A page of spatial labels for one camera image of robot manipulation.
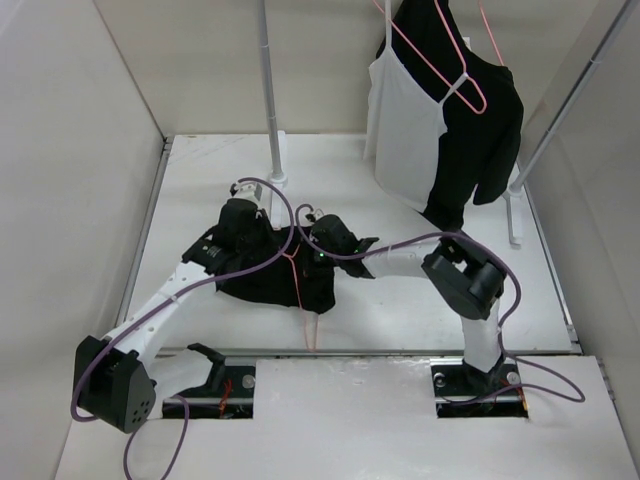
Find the pink wire hanger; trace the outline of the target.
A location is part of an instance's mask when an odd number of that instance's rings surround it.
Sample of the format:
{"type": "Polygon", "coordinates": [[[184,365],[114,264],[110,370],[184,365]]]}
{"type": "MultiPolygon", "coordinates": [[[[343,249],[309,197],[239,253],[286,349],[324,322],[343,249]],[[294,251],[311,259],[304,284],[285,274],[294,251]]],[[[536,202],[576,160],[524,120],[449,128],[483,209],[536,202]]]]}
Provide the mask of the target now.
{"type": "Polygon", "coordinates": [[[302,312],[304,318],[303,336],[305,348],[309,353],[316,353],[318,343],[319,315],[315,312],[306,310],[302,302],[300,280],[296,266],[296,257],[299,250],[300,246],[297,246],[291,254],[284,253],[283,257],[290,264],[298,308],[302,312]]]}

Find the black trousers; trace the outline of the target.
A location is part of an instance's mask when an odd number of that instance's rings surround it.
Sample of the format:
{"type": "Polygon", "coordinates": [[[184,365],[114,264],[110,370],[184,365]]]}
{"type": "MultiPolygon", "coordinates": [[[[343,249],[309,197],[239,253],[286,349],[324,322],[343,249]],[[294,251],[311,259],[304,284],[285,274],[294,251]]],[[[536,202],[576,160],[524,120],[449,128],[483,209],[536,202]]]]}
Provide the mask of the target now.
{"type": "MultiPolygon", "coordinates": [[[[300,250],[296,266],[304,308],[324,314],[336,304],[334,267],[328,261],[321,261],[298,232],[285,253],[291,254],[297,246],[300,250]]],[[[298,307],[291,267],[283,255],[257,272],[218,282],[216,289],[252,303],[298,307]]]]}

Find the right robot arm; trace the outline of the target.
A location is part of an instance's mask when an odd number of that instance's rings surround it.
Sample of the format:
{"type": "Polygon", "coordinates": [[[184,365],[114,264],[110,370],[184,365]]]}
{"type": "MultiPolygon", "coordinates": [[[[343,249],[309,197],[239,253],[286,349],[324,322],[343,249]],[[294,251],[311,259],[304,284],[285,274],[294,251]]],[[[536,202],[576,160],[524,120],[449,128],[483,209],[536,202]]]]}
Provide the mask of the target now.
{"type": "Polygon", "coordinates": [[[497,384],[497,367],[504,361],[497,310],[507,270],[477,242],[453,234],[442,235],[436,244],[419,241],[384,247],[376,237],[357,238],[333,214],[315,220],[310,241],[318,259],[332,260],[351,277],[430,281],[461,319],[465,387],[483,394],[497,384]]]}

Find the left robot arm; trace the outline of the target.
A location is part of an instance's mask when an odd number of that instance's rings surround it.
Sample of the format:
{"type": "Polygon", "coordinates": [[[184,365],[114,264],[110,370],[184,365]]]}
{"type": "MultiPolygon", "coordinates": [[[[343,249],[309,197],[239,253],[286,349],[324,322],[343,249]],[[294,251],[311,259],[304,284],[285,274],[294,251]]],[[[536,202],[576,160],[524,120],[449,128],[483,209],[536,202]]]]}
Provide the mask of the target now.
{"type": "Polygon", "coordinates": [[[79,422],[101,420],[129,434],[153,410],[185,390],[204,397],[223,387],[225,358],[202,344],[158,358],[177,328],[177,311],[200,287],[241,278],[271,265],[269,254],[255,266],[238,259],[269,232],[270,222],[252,194],[229,199],[216,225],[187,249],[174,272],[134,314],[101,338],[87,336],[77,347],[71,414],[79,422]]]}

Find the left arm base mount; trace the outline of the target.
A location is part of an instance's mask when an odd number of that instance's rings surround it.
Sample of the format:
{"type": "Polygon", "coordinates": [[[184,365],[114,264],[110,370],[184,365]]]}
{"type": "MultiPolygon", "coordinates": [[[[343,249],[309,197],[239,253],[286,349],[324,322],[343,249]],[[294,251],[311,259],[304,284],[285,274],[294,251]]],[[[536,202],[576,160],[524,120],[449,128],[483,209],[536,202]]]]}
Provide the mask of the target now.
{"type": "Polygon", "coordinates": [[[194,343],[169,359],[157,381],[154,414],[177,419],[238,420],[253,417],[256,366],[234,363],[220,352],[194,343]]]}

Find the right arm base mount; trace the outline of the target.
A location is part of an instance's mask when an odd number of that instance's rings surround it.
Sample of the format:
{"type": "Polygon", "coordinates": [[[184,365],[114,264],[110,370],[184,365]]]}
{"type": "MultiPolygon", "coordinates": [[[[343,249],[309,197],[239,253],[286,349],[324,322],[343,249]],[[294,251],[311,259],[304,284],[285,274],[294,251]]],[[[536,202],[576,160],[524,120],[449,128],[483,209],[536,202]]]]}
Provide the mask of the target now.
{"type": "Polygon", "coordinates": [[[431,366],[436,415],[441,419],[528,418],[519,369],[500,358],[489,373],[463,360],[431,366]]]}

